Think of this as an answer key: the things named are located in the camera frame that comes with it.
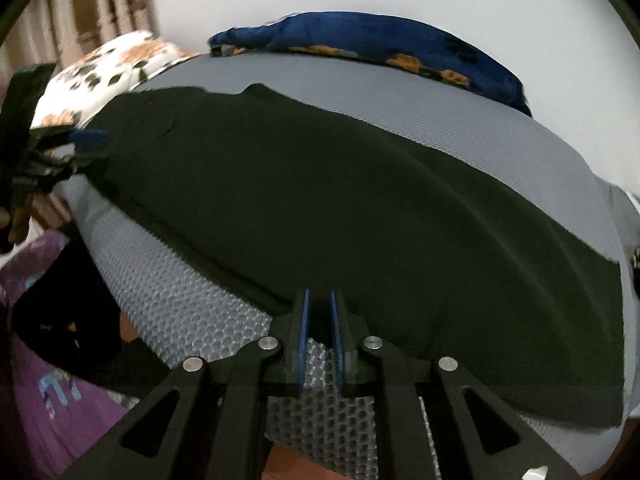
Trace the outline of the black pants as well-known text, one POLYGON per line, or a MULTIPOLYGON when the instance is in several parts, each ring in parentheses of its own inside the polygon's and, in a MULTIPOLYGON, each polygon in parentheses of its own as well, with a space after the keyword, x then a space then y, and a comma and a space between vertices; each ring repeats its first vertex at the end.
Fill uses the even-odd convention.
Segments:
POLYGON ((457 359, 520 411, 623 417, 620 267, 503 183, 262 84, 116 96, 99 192, 270 315, 296 290, 408 356, 457 359))

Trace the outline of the purple patterned clothing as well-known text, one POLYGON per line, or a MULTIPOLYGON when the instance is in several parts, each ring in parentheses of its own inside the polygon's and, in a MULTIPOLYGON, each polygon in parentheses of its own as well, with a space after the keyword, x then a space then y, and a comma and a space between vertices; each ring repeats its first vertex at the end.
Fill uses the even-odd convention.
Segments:
MULTIPOLYGON (((1 326, 10 327, 14 306, 40 282, 70 239, 49 231, 29 243, 1 269, 1 326)), ((1 441, 16 439, 26 453, 24 474, 3 479, 56 479, 139 402, 93 385, 55 367, 9 332, 9 395, 3 415, 13 412, 17 427, 1 441)))

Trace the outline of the white floral pillow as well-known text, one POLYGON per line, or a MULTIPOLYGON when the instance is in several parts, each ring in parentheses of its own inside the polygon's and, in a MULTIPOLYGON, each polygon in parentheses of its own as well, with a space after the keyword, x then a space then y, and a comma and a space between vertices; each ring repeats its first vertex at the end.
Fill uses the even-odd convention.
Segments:
POLYGON ((55 75, 37 103, 32 126, 83 126, 115 96, 197 56, 148 30, 127 32, 55 75))

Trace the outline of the beige curtain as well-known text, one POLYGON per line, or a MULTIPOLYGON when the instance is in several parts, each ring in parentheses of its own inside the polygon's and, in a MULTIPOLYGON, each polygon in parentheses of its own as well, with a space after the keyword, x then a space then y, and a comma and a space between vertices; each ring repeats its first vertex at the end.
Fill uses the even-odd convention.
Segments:
POLYGON ((27 0, 1 41, 1 88, 17 68, 64 68, 104 42, 157 24, 152 0, 27 0))

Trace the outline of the blue patterned pillow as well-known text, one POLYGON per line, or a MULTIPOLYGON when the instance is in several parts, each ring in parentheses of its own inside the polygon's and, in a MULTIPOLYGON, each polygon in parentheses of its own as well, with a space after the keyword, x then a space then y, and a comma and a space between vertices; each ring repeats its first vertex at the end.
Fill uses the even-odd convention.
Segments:
POLYGON ((514 73, 477 47, 410 18, 361 12, 305 12, 235 27, 208 40, 213 56, 305 53, 390 66, 532 114, 514 73))

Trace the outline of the grey textured mattress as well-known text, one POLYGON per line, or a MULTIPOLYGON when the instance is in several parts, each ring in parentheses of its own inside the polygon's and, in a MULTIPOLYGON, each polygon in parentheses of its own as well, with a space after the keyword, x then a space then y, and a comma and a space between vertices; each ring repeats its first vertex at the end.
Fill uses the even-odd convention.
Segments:
MULTIPOLYGON (((639 300, 630 263, 639 243, 639 215, 626 194, 596 177, 574 148, 518 110, 391 68, 315 56, 201 56, 131 92, 192 87, 239 94, 253 84, 460 160, 618 264, 624 335, 620 423, 591 427, 515 408, 577 472, 600 469, 639 403, 639 300)), ((64 182, 61 192, 119 307, 167 364, 191 353, 209 360, 230 356, 262 336, 277 316, 214 281, 103 196, 86 174, 64 182)))

